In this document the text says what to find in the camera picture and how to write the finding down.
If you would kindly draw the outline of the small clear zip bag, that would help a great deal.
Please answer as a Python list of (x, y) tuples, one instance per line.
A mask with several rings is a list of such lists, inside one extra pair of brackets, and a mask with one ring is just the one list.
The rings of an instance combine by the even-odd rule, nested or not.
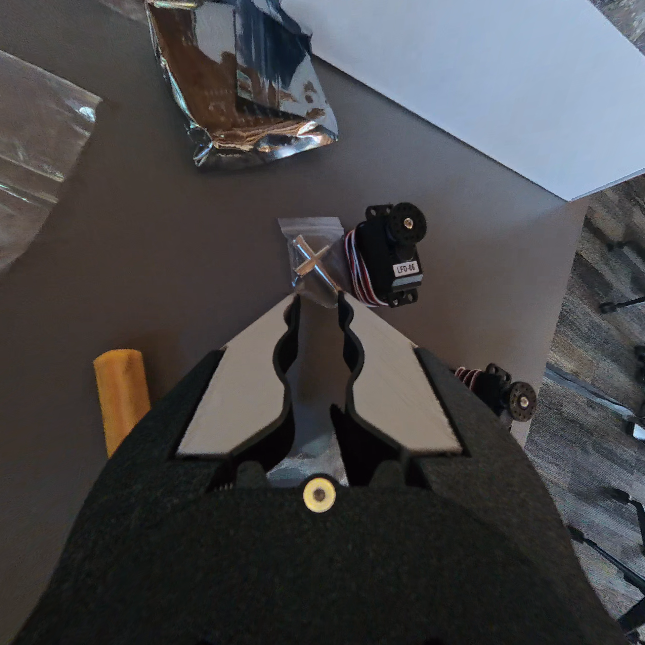
[(295, 293), (327, 309), (336, 308), (339, 295), (351, 291), (341, 220), (283, 217), (278, 226), (286, 238)]

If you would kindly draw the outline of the silver foil bag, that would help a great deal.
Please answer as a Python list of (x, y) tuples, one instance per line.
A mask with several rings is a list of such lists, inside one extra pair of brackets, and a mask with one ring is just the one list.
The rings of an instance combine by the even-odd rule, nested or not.
[(260, 166), (337, 141), (311, 33), (280, 1), (146, 1), (145, 10), (198, 168)]

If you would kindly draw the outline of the grey desk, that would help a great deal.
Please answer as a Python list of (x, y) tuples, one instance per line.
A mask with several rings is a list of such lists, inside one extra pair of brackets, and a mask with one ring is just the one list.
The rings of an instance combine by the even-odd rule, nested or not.
[(201, 172), (147, 25), (95, 1), (2, 1), (1, 49), (98, 95), (58, 204), (1, 276), (1, 643), (37, 604), (106, 463), (93, 359), (142, 352), (152, 400), (290, 291), (279, 217), (406, 201), (419, 301), (385, 318), (454, 366), (539, 389), (588, 200), (568, 203), (314, 61), (324, 148)]

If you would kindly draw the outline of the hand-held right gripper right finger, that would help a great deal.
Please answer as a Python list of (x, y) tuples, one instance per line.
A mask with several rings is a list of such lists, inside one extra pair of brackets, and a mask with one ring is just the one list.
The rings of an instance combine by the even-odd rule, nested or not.
[(351, 428), (400, 458), (464, 456), (417, 345), (350, 294), (339, 296), (337, 311)]

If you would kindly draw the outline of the black servo motor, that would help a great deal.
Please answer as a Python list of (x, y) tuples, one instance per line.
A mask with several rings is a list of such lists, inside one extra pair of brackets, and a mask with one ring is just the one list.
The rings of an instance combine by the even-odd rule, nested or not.
[(424, 277), (417, 245), (426, 232), (426, 218), (412, 203), (368, 206), (343, 240), (355, 298), (369, 308), (417, 302)]
[(527, 423), (533, 418), (537, 394), (532, 385), (514, 381), (496, 363), (489, 363), (484, 369), (457, 367), (452, 373), (498, 418), (517, 423)]

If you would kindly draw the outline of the orange cardboard box white flaps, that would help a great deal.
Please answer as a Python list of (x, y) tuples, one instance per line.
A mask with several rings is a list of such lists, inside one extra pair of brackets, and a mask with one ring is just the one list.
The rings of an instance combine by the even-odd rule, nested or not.
[(589, 1), (281, 1), (313, 53), (566, 201), (644, 173), (644, 55)]

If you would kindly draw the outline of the amber cylinder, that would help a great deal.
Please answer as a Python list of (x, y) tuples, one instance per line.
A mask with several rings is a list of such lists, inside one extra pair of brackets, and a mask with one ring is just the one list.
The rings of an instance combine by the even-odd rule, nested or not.
[(111, 458), (150, 411), (143, 356), (133, 349), (110, 350), (93, 361), (107, 457)]

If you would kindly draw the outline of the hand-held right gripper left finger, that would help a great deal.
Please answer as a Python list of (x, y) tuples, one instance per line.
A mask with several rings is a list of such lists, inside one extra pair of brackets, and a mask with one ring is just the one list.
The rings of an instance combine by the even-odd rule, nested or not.
[(289, 404), (275, 353), (289, 331), (294, 305), (296, 296), (288, 295), (222, 347), (178, 457), (237, 457), (281, 422)]

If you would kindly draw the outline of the large clear plastic bag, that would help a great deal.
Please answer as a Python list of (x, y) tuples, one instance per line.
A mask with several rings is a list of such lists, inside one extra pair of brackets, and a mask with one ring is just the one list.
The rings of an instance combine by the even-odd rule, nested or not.
[(30, 246), (58, 203), (101, 98), (1, 52), (1, 271)]

